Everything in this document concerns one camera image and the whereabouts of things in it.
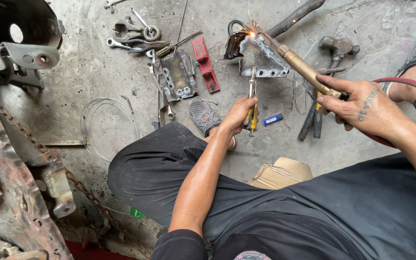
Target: blue lighter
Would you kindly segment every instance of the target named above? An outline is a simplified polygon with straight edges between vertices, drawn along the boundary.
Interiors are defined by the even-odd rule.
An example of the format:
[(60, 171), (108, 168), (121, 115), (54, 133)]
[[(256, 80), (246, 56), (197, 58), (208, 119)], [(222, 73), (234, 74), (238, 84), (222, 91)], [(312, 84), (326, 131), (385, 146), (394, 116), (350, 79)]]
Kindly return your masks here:
[(282, 119), (283, 119), (283, 115), (280, 113), (278, 115), (275, 115), (273, 117), (269, 117), (268, 119), (263, 120), (263, 125), (269, 125), (269, 124), (272, 124), (273, 122), (277, 122)]

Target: brass torch handle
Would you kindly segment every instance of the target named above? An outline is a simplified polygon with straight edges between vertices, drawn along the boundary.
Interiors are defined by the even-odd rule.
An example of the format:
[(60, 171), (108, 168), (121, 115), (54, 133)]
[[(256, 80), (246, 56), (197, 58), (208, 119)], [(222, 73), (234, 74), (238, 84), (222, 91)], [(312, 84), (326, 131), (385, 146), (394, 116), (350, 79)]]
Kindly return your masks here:
[(316, 76), (320, 75), (311, 65), (301, 59), (294, 51), (290, 50), (287, 46), (282, 45), (277, 50), (282, 58), (298, 72), (309, 84), (315, 87), (323, 95), (339, 98), (341, 92), (333, 90), (324, 84), (316, 80)]

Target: coiled wire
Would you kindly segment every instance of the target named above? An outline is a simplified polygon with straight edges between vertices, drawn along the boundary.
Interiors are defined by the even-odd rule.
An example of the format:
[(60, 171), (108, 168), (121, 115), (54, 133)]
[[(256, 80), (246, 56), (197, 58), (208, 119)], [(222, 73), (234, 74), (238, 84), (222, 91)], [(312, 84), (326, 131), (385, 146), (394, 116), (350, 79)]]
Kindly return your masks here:
[(81, 128), (81, 134), (84, 138), (84, 146), (86, 146), (86, 149), (89, 153), (90, 150), (88, 149), (88, 146), (91, 150), (93, 150), (99, 157), (106, 160), (107, 162), (111, 162), (111, 160), (104, 157), (97, 147), (94, 145), (94, 143), (89, 138), (89, 133), (91, 129), (92, 119), (94, 118), (94, 114), (102, 105), (104, 104), (111, 104), (112, 106), (118, 108), (125, 114), (125, 116), (130, 120), (131, 125), (133, 126), (133, 132), (134, 136), (136, 137), (136, 140), (139, 139), (139, 126), (137, 125), (136, 119), (134, 115), (131, 113), (130, 108), (127, 105), (124, 105), (123, 103), (119, 102), (118, 100), (110, 97), (97, 97), (93, 100), (91, 100), (89, 103), (87, 103), (83, 111), (81, 112), (81, 118), (79, 121), (80, 128)]

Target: green plastic bottle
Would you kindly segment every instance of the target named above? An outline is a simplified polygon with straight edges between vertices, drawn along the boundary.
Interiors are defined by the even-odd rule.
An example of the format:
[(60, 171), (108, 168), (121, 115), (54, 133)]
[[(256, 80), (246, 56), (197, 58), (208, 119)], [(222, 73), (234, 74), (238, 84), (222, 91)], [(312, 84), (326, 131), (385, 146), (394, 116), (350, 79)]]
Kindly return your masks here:
[(135, 220), (138, 220), (142, 217), (146, 217), (146, 215), (142, 214), (142, 212), (136, 210), (135, 208), (131, 207), (131, 216), (134, 217)]

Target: red hose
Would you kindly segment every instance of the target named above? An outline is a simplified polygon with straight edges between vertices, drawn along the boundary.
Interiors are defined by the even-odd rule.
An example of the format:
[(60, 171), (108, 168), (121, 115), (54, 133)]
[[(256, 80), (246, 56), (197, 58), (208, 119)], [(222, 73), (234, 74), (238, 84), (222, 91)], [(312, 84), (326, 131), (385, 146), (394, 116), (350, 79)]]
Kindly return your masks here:
[[(415, 80), (409, 80), (409, 79), (403, 79), (403, 78), (395, 78), (395, 77), (389, 77), (389, 78), (382, 78), (382, 79), (378, 79), (378, 80), (373, 80), (373, 82), (376, 83), (382, 83), (382, 82), (397, 82), (397, 83), (401, 83), (401, 84), (406, 84), (406, 85), (410, 85), (410, 86), (414, 86), (416, 87), (416, 81)], [(389, 147), (393, 147), (393, 148), (397, 148), (395, 145), (393, 145), (390, 141), (379, 137), (379, 136), (374, 136), (371, 135), (369, 133), (363, 132), (361, 131), (363, 134), (365, 134), (366, 136), (368, 136), (369, 138), (379, 142), (380, 144), (384, 144), (387, 145)]]

